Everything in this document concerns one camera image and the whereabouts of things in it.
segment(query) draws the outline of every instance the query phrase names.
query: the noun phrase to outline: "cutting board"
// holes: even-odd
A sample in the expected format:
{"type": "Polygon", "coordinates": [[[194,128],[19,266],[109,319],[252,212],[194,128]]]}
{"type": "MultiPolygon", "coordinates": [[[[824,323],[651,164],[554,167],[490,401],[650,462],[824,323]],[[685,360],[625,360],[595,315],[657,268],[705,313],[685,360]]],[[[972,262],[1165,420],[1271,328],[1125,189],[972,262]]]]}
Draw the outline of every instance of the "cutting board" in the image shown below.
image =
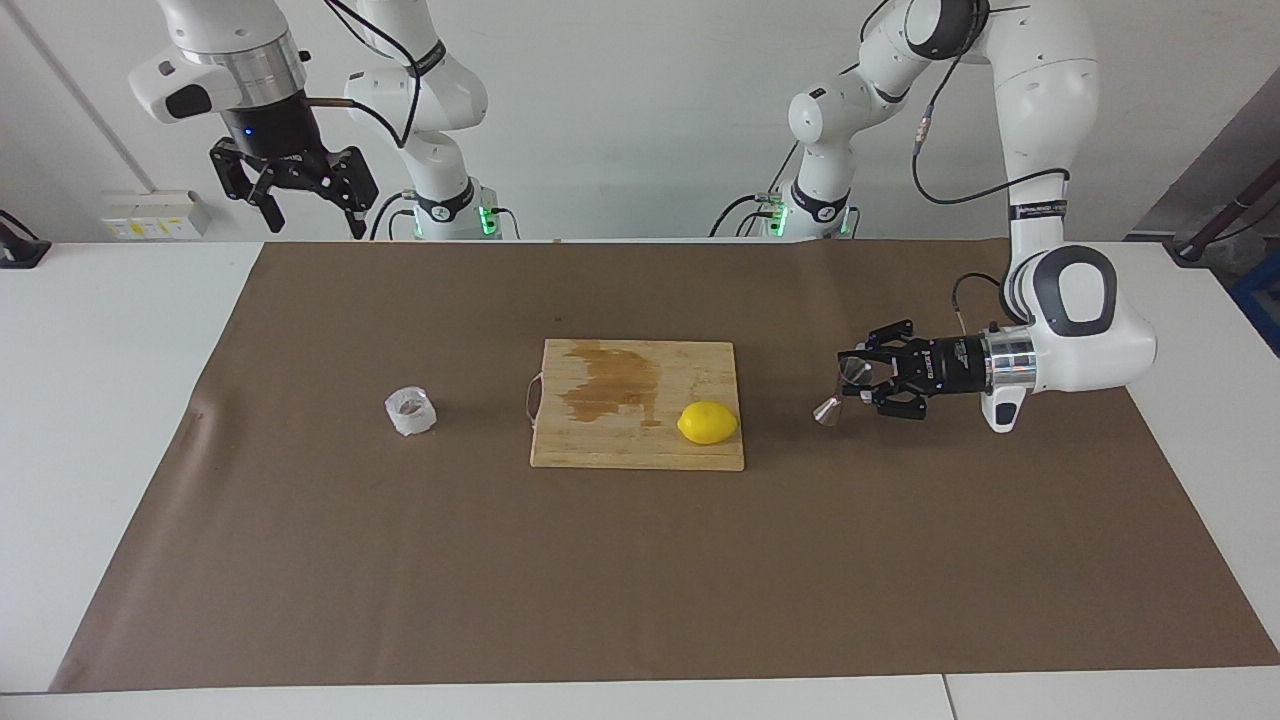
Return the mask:
{"type": "Polygon", "coordinates": [[[676,428],[685,407],[703,400],[741,418],[731,343],[548,340],[530,462],[741,471],[741,427],[713,446],[694,445],[676,428]]]}

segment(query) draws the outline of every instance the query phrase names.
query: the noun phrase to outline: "yellow lemon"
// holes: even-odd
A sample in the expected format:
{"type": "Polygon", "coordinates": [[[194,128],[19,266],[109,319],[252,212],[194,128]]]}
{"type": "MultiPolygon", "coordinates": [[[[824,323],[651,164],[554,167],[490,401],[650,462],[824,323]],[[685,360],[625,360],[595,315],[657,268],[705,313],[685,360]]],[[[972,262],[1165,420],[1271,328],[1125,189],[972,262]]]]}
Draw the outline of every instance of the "yellow lemon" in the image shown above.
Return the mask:
{"type": "Polygon", "coordinates": [[[733,437],[737,432],[737,418],[719,402],[695,402],[680,414],[676,427],[689,442],[716,445],[733,437]]]}

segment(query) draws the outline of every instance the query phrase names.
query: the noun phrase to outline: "socket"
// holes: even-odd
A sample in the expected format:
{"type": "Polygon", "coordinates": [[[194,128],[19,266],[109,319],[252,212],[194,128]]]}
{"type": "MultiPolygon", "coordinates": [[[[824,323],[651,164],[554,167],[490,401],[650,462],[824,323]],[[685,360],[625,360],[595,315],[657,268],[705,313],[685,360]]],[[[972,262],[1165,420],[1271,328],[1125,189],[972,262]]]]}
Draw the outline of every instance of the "socket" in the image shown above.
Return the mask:
{"type": "Polygon", "coordinates": [[[186,191],[147,195],[105,192],[102,223],[116,240],[201,240],[209,213],[186,191]]]}

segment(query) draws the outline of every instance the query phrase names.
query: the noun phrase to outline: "green indicator light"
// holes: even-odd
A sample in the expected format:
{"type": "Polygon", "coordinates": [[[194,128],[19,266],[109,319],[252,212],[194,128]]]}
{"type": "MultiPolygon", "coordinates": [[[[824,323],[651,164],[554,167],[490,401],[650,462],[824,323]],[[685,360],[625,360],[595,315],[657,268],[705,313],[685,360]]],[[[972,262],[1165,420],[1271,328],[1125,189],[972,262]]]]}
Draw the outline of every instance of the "green indicator light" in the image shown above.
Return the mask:
{"type": "Polygon", "coordinates": [[[493,217],[493,210],[481,206],[480,208],[480,229],[485,234],[493,234],[498,232],[498,220],[493,217]]]}
{"type": "Polygon", "coordinates": [[[781,205],[773,211],[773,223],[771,223],[771,231],[773,231],[774,237],[782,237],[782,233],[787,229],[787,206],[781,205]]]}

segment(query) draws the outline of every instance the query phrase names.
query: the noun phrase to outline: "white table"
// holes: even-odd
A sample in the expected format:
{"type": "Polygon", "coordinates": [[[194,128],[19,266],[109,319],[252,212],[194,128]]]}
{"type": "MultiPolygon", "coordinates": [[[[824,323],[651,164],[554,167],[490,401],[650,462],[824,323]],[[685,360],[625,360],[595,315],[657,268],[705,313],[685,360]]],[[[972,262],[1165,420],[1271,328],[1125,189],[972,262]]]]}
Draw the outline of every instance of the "white table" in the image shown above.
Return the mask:
{"type": "MultiPolygon", "coordinates": [[[[1132,389],[1280,638],[1280,361],[1206,272],[1098,245],[1161,336],[1132,389]]],[[[42,696],[261,245],[63,245],[0,274],[0,717],[1280,716],[1280,669],[42,696]],[[23,318],[20,313],[36,310],[23,318]]]]}

